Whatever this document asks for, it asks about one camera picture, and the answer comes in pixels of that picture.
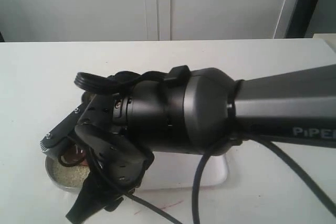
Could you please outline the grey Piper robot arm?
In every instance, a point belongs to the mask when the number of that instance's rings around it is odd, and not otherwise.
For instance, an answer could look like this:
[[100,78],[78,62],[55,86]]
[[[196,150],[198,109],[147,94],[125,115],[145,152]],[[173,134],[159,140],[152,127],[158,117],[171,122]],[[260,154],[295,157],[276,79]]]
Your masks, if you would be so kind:
[[40,141],[64,167],[87,162],[89,175],[66,214],[84,223],[114,211],[124,197],[172,223],[177,220],[134,195],[155,152],[199,154],[192,185],[192,218],[200,222],[199,188],[212,156],[253,140],[274,152],[335,214],[335,203],[277,143],[335,147],[335,65],[252,80],[234,80],[216,68],[108,77],[76,75],[81,104]]

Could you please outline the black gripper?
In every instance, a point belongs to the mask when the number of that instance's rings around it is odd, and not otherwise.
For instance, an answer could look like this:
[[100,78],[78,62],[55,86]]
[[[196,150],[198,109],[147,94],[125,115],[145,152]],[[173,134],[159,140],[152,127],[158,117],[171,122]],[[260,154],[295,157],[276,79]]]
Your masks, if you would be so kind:
[[77,129],[111,130],[113,128],[114,97],[112,95],[95,95],[89,102],[79,105],[57,126],[49,131],[40,141],[41,151],[53,160],[57,160],[75,142],[75,126]]

